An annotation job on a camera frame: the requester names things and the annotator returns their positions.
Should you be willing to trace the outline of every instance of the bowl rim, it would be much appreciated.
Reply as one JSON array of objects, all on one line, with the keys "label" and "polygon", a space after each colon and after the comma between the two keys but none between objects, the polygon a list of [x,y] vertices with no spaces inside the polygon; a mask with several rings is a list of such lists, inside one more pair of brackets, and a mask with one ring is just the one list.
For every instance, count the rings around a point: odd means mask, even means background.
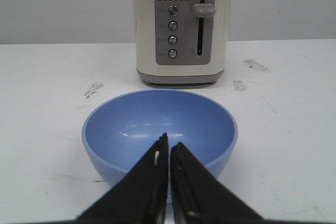
[{"label": "bowl rim", "polygon": [[102,108],[103,106],[105,106],[107,103],[109,102],[112,102],[116,99],[120,99],[124,96],[129,96],[129,95],[133,95],[133,94],[138,94],[138,93],[144,93],[144,92],[158,92],[158,91],[167,91],[167,92],[180,92],[180,93],[186,93],[186,94],[191,94],[191,95],[196,95],[198,97],[201,97],[202,99],[206,99],[212,103],[214,103],[215,105],[219,106],[222,110],[225,111],[225,113],[228,114],[228,116],[230,117],[231,121],[233,122],[233,125],[234,125],[234,136],[233,136],[233,140],[231,141],[230,143],[230,146],[225,150],[225,152],[223,152],[219,157],[217,157],[216,159],[212,160],[211,162],[207,163],[207,164],[204,164],[204,166],[209,169],[210,167],[212,167],[213,165],[215,165],[218,161],[220,161],[221,159],[223,159],[227,153],[231,152],[234,148],[234,146],[236,145],[236,142],[237,142],[237,139],[238,139],[238,126],[237,126],[237,122],[236,120],[234,119],[234,117],[232,116],[232,114],[223,106],[221,105],[220,103],[216,102],[215,100],[211,99],[211,98],[208,98],[204,95],[201,95],[201,94],[197,94],[197,93],[194,93],[194,92],[190,92],[190,91],[185,91],[185,90],[176,90],[176,89],[145,89],[145,90],[138,90],[138,91],[133,91],[133,92],[129,92],[129,93],[125,93],[125,94],[122,94],[122,95],[118,95],[104,103],[102,103],[101,105],[99,105],[98,107],[96,107],[90,114],[89,116],[86,118],[85,122],[84,122],[84,125],[82,127],[82,132],[81,132],[81,137],[82,137],[82,141],[83,141],[83,144],[85,146],[85,149],[86,151],[89,153],[90,155],[90,158],[94,158],[96,159],[98,162],[100,162],[101,164],[105,165],[105,166],[108,166],[109,168],[112,168],[114,170],[117,170],[118,172],[122,172],[122,173],[128,173],[130,170],[127,170],[125,168],[122,168],[122,167],[119,167],[117,165],[113,165],[107,161],[105,161],[103,158],[101,158],[100,156],[98,156],[98,154],[96,154],[92,148],[90,147],[87,139],[86,139],[86,128],[87,128],[87,125],[90,121],[90,119],[92,118],[92,116],[100,109]]}]

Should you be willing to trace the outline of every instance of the white wall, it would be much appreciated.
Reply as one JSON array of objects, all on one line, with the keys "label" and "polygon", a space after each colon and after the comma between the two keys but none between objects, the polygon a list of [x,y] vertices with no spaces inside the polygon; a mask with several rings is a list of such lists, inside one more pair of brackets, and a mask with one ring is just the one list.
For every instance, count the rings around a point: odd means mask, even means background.
[{"label": "white wall", "polygon": [[[336,38],[336,0],[232,0],[229,40]],[[134,42],[132,0],[0,0],[0,44]]]}]

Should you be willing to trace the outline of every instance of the lever slot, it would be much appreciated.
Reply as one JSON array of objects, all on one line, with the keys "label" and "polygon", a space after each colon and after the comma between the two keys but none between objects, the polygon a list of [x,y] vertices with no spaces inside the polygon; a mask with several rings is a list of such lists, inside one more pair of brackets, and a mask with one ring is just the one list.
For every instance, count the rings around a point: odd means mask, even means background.
[{"label": "lever slot", "polygon": [[204,29],[204,18],[198,19],[198,40],[197,40],[197,55],[202,55],[203,50],[203,29]]}]

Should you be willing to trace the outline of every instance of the toaster base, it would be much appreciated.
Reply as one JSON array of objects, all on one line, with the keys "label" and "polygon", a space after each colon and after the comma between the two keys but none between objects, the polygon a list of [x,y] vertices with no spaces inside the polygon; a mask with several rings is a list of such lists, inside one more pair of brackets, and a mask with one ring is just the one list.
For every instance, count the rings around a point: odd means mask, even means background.
[{"label": "toaster base", "polygon": [[137,72],[141,79],[148,85],[151,84],[195,84],[195,83],[215,83],[223,74],[224,70],[209,76],[151,76]]}]

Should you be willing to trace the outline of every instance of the toaster lever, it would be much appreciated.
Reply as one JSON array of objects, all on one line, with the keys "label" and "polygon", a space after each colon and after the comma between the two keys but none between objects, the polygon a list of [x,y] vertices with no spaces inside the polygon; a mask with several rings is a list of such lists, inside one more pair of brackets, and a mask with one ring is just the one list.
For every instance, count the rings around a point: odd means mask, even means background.
[{"label": "toaster lever", "polygon": [[216,10],[213,4],[196,4],[193,6],[193,12],[197,18],[211,18]]}]

